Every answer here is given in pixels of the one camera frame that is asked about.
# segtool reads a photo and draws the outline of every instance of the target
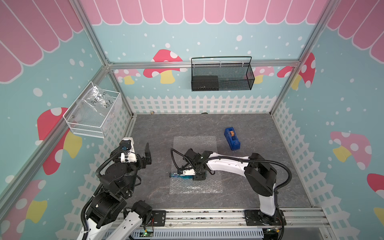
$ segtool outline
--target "bubble wrap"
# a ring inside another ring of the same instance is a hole
[[[203,153],[203,151],[217,152],[216,137],[213,136],[194,136],[194,137],[175,137],[173,148],[181,153],[185,153],[192,148],[194,152]],[[175,161],[179,167],[186,162],[178,154],[174,154]],[[171,172],[177,172],[172,162]],[[193,181],[192,179],[183,179],[181,177],[170,178],[170,194],[185,193],[220,193],[223,192],[220,172],[210,175],[207,172],[207,178],[203,181]]]

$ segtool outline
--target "black wire basket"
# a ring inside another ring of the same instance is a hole
[[[250,56],[192,58],[192,91],[251,90]]]

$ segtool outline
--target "gray marble floor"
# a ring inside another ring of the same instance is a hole
[[[239,150],[229,148],[224,136],[227,127],[235,128],[241,142]],[[138,200],[145,200],[153,208],[259,206],[258,196],[246,178],[228,172],[221,172],[222,193],[170,194],[169,173],[173,164],[170,149],[176,136],[215,136],[220,154],[249,156],[256,152],[265,159],[285,164],[291,169],[293,177],[286,187],[279,190],[280,207],[311,206],[269,114],[138,115],[132,132],[135,151],[143,155],[145,144],[149,142],[152,165],[138,172],[142,184],[135,188],[133,197],[128,199],[128,206]],[[275,168],[279,184],[285,181],[287,173],[278,166]]]

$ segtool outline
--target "white wire basket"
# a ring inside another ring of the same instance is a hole
[[[94,86],[95,85],[90,82],[86,87],[86,89],[89,90],[85,91],[83,96],[86,96]],[[104,138],[107,135],[108,130],[115,120],[116,114],[121,110],[122,99],[119,92],[104,89],[103,91],[115,99],[106,116],[97,113],[89,104],[85,103],[85,101],[79,101],[84,97],[75,100],[64,113],[63,118],[73,134],[99,138]]]

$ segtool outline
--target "mushroom illustration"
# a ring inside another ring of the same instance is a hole
[[[277,76],[279,78],[287,77],[291,73],[292,69],[293,67],[286,66],[285,68],[283,68],[277,73]],[[304,65],[302,66],[301,70],[299,71],[299,74],[293,80],[291,88],[297,91],[299,89],[299,82],[301,79],[304,80],[305,86],[309,88],[312,85],[315,70],[316,70],[316,60],[313,53],[310,53]]]
[[[114,73],[118,81],[122,83],[122,80],[124,79],[124,84],[126,85],[131,85],[135,83],[131,76],[141,76],[137,69],[116,69]]]
[[[43,112],[39,116],[37,119],[39,140],[36,141],[36,145],[40,144],[48,136],[66,110],[67,108],[53,108]],[[63,156],[63,149],[69,153],[71,158],[75,158],[81,148],[82,142],[83,140],[81,137],[74,135],[68,129],[43,163],[45,174],[54,174],[59,169]]]
[[[45,186],[45,180],[33,180],[21,194],[16,204],[1,223],[2,238],[4,240],[19,240],[23,235],[26,219],[38,223],[47,209],[48,202],[34,201],[34,198]]]
[[[252,69],[253,75],[255,76],[255,81],[253,84],[259,84],[263,82],[263,76],[273,76],[275,74],[275,70],[273,67],[255,67]]]
[[[338,160],[345,162],[347,158],[353,156],[361,170],[368,167],[371,162],[372,149],[366,136],[347,132],[331,132],[331,139],[340,145],[339,148],[333,149]]]
[[[384,198],[384,176],[379,174],[368,174],[367,176],[368,185],[372,188],[375,193],[380,197]]]
[[[183,61],[176,53],[161,49],[153,57],[151,62],[181,62]],[[171,84],[175,82],[175,78],[172,75],[172,71],[186,72],[186,68],[160,68],[160,69],[145,69],[144,76],[147,78],[153,78],[157,75],[161,75],[160,83]]]

